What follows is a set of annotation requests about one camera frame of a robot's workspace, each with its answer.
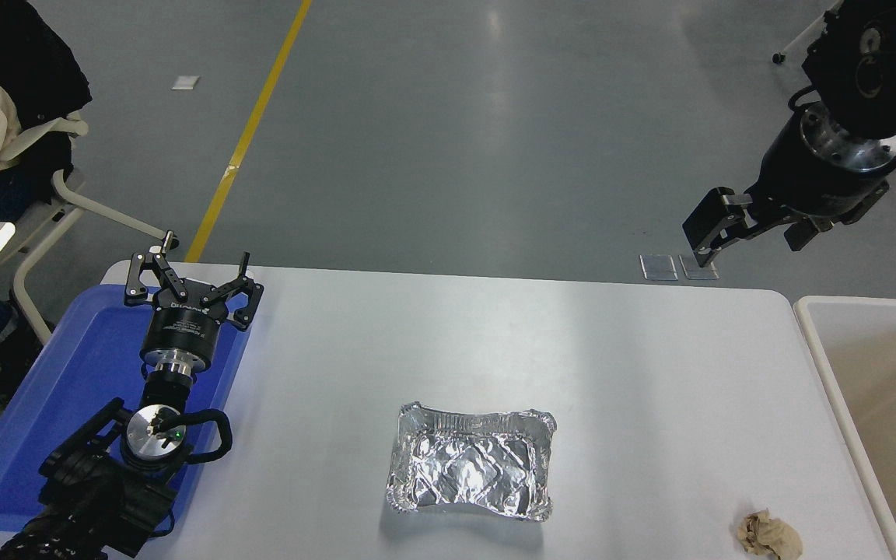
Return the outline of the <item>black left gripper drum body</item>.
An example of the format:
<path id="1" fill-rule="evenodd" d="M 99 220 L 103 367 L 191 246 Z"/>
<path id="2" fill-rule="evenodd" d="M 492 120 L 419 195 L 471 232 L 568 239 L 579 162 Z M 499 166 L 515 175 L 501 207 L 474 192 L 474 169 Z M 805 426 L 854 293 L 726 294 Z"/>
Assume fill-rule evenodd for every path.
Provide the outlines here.
<path id="1" fill-rule="evenodd" d="M 215 287 L 195 280 L 185 281 L 186 301 L 178 301 L 177 291 L 161 288 L 153 295 L 154 313 L 145 334 L 140 358 L 156 365 L 170 353 L 189 355 L 193 365 L 210 365 L 219 340 L 219 330 L 226 319 L 227 307 L 222 300 L 203 303 Z"/>

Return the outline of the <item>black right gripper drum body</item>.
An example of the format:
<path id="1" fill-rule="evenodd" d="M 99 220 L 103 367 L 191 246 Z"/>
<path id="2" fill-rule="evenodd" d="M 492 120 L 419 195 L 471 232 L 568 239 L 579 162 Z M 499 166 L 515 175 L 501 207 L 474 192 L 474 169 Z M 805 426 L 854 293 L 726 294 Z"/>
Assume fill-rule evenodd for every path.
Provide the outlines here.
<path id="1" fill-rule="evenodd" d="M 791 117 L 751 185 L 757 221 L 849 213 L 890 173 L 888 138 L 860 138 L 832 117 Z"/>

